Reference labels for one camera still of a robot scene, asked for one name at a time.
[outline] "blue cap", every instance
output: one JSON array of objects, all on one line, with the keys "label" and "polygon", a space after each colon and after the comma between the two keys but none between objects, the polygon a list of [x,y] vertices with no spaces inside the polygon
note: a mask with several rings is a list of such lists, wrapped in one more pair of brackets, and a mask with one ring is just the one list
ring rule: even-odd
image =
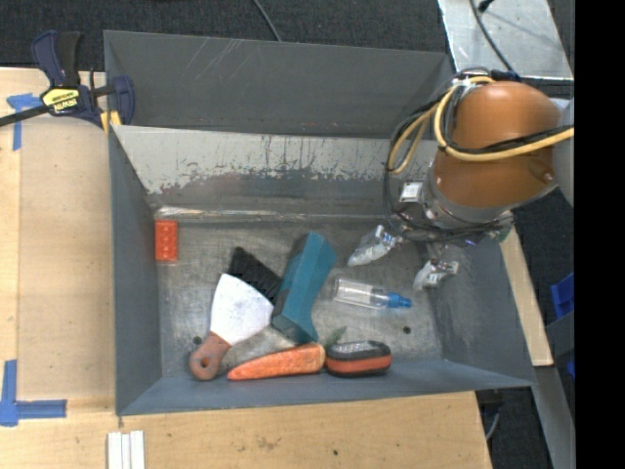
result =
[{"label": "blue cap", "polygon": [[409,308],[412,306],[412,301],[401,297],[398,293],[389,292],[389,308]]}]

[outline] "orange carrot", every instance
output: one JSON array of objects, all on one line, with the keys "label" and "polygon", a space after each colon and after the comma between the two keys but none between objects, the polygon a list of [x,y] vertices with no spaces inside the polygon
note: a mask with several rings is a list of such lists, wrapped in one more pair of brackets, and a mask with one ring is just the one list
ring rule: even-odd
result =
[{"label": "orange carrot", "polygon": [[311,342],[242,363],[229,371],[227,377],[229,380],[252,380],[317,373],[324,362],[323,346]]}]

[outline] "wooden table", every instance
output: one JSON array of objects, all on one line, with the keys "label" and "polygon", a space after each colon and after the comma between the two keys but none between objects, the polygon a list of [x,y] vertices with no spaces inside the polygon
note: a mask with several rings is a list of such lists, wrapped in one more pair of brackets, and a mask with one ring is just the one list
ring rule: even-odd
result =
[{"label": "wooden table", "polygon": [[[0,68],[0,115],[47,87]],[[22,131],[13,151],[0,129],[0,360],[18,359],[19,400],[67,399],[67,417],[0,427],[0,465],[105,467],[107,433],[143,430],[150,469],[492,467],[473,392],[118,417],[106,135],[48,114]],[[532,361],[552,364],[516,234],[502,249]]]}]

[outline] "yellow label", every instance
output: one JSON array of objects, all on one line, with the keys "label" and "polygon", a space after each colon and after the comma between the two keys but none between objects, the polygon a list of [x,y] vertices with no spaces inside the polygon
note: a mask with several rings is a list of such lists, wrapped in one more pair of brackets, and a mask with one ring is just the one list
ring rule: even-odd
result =
[{"label": "yellow label", "polygon": [[78,104],[80,92],[76,89],[52,89],[46,92],[41,101],[47,107],[52,107],[55,112],[63,111]]}]

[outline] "orange robot housing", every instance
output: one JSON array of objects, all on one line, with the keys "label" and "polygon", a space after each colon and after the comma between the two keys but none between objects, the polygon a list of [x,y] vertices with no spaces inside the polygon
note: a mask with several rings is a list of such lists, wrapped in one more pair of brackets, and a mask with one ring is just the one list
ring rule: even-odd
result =
[{"label": "orange robot housing", "polygon": [[[561,113],[542,92],[513,81],[488,83],[468,92],[456,108],[451,141],[481,149],[559,126]],[[432,168],[436,188],[461,207],[505,209],[556,186],[552,148],[485,162],[440,151]]]}]

